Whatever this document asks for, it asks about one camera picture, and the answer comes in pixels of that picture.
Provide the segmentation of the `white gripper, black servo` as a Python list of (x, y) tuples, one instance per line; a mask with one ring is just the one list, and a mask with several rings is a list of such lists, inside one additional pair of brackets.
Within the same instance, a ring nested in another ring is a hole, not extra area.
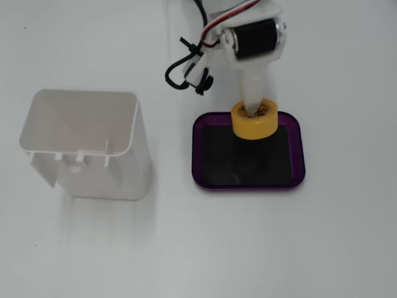
[(237, 71), (240, 98), (254, 115), (264, 98), (268, 66), (279, 60), (287, 40), (278, 4), (222, 4), (210, 9), (210, 47), (223, 50)]

